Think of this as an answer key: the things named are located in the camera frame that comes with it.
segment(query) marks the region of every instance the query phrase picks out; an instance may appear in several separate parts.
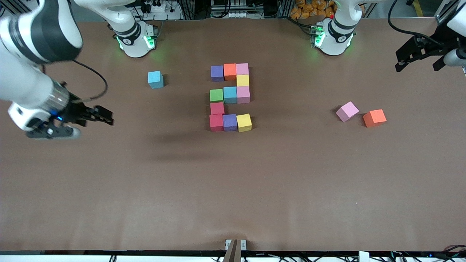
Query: brown table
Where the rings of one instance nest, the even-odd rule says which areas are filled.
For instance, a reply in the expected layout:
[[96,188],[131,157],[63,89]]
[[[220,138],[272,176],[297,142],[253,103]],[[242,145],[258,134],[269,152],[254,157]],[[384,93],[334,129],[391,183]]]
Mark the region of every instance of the brown table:
[[[431,33],[433,19],[395,20]],[[442,250],[466,241],[466,88],[436,58],[396,73],[409,38],[361,21],[341,56],[311,49],[288,21],[177,21],[141,59],[105,23],[81,23],[79,61],[107,77],[96,103],[115,126],[73,141],[26,138],[0,103],[0,249],[205,250],[228,238],[255,250]],[[250,132],[206,130],[211,65],[248,62]],[[147,72],[167,85],[152,90]],[[80,97],[101,80],[47,68]],[[342,123],[335,109],[382,108],[386,125]]]

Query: green cube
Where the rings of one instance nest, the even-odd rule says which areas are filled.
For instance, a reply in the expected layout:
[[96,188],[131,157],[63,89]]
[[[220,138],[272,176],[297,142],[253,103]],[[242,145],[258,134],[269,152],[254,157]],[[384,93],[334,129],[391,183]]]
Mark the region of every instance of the green cube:
[[212,89],[210,90],[210,102],[223,102],[223,90],[222,89]]

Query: light blue cube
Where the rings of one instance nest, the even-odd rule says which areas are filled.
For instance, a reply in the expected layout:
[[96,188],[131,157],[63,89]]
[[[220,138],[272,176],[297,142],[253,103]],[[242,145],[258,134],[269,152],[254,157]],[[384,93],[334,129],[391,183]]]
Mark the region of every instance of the light blue cube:
[[225,103],[237,103],[236,86],[223,88],[223,101]]
[[149,72],[147,74],[148,82],[152,89],[164,87],[164,76],[160,71]]

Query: wooden block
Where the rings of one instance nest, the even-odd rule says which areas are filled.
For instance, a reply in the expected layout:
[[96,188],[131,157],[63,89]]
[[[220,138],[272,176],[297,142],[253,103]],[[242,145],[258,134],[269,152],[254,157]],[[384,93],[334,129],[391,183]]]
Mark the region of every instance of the wooden block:
[[210,103],[210,114],[211,115],[224,115],[225,107],[223,102]]
[[210,90],[210,102],[223,102],[223,90],[222,89],[212,89]]
[[160,71],[154,71],[147,73],[147,82],[152,89],[164,87],[164,76]]
[[212,132],[223,131],[223,115],[210,115],[209,123]]
[[237,103],[249,103],[251,101],[251,94],[249,93],[248,86],[236,87]]
[[225,103],[236,103],[236,86],[228,86],[223,88],[223,101]]
[[225,131],[238,130],[238,122],[236,120],[236,114],[223,115],[223,130]]
[[343,121],[346,122],[359,112],[359,109],[353,104],[348,102],[336,112],[336,115]]
[[249,114],[236,116],[236,121],[238,122],[238,131],[245,132],[253,128],[253,123],[251,122],[251,116]]
[[372,110],[363,116],[366,127],[374,127],[387,122],[382,109]]
[[223,66],[211,66],[210,77],[213,82],[223,82]]
[[236,80],[236,64],[223,64],[223,77],[225,81]]
[[236,75],[249,75],[249,64],[236,64]]
[[236,86],[249,86],[249,75],[236,76]]

